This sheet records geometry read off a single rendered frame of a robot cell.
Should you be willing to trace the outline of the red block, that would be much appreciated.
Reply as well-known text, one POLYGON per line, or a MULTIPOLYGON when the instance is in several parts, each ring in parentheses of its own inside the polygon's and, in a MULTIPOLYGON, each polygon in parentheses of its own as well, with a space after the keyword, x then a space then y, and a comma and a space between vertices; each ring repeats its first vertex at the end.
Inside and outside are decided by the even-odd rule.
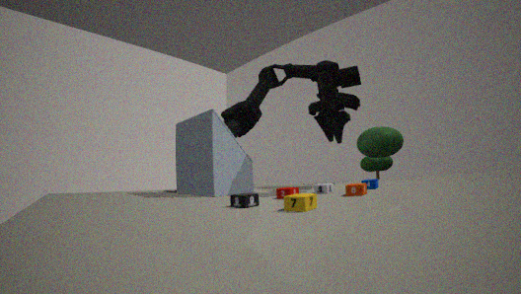
POLYGON ((277 188, 277 199, 283 199, 283 196, 299 194, 299 187, 282 187, 277 188))

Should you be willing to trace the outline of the blue block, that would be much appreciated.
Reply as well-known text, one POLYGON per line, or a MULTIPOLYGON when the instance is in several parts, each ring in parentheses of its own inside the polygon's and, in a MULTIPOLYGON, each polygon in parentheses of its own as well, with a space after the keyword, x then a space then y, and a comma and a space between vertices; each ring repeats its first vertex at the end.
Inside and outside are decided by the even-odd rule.
POLYGON ((374 188, 376 189, 378 187, 378 180, 377 179, 371 179, 371 180, 365 180, 361 182, 367 184, 367 188, 374 188))

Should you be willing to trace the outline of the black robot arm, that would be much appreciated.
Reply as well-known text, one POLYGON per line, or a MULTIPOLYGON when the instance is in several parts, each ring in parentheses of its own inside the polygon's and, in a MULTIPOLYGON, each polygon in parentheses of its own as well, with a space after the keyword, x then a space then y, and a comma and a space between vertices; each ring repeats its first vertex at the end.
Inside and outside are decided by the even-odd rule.
POLYGON ((360 107, 359 99, 354 95, 339 93, 338 87, 352 87, 361 85, 357 66, 339 69, 338 63, 324 60, 316 65, 297 65, 288 63, 285 65, 269 65, 259 74, 259 82, 250 92, 245 101, 238 102, 234 106, 222 111, 221 116, 235 138, 247 134, 262 115, 260 105, 270 89, 281 86, 288 79, 296 77, 311 79, 318 83, 319 91, 327 87, 335 87, 333 104, 357 110, 360 107), (273 68, 284 69, 286 77, 279 82, 273 68))

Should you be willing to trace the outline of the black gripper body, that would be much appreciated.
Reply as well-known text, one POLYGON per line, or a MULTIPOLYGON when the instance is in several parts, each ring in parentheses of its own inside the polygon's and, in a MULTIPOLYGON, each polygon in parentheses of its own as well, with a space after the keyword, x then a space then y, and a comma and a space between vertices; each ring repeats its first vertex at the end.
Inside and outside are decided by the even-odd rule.
POLYGON ((319 115, 323 114, 323 113, 335 112, 335 113, 337 113, 337 116, 334 119, 334 121, 344 120, 344 119, 347 119, 348 121, 350 121, 349 113, 345 110, 342 110, 342 106, 340 104, 338 104, 338 105, 333 104, 334 93, 335 93, 335 87, 327 87, 324 89, 322 88, 319 91, 319 94, 317 94, 317 98, 319 98, 320 100, 315 103, 312 103, 308 106, 310 115, 316 115, 317 111, 319 111, 318 112, 319 115))

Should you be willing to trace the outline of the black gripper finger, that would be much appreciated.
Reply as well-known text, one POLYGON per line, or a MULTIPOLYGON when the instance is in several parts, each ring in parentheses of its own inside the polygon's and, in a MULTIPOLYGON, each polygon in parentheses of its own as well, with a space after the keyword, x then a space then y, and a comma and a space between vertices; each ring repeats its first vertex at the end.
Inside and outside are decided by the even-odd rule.
POLYGON ((342 132, 344 125, 348 122, 347 119, 344 120, 336 120, 334 123, 334 136, 337 143, 342 142, 342 132))
POLYGON ((322 128, 325 134, 328 137, 328 140, 334 141, 334 119, 336 118, 337 113, 323 113, 320 115, 314 116, 314 119, 318 123, 318 125, 322 128))

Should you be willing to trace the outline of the orange block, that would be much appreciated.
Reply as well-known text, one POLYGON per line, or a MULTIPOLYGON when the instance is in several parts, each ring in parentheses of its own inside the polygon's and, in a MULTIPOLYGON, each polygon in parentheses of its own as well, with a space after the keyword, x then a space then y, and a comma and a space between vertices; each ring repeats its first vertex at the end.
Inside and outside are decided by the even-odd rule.
POLYGON ((345 196, 364 195, 367 193, 367 184, 347 184, 345 196))

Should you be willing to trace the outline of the yellow block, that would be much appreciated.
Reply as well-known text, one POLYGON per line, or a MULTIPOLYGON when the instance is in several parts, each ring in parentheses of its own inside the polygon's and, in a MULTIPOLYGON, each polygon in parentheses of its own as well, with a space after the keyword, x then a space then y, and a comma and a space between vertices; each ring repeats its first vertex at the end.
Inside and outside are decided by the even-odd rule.
POLYGON ((302 193, 283 196, 284 211, 307 212, 318 208, 315 193, 302 193))

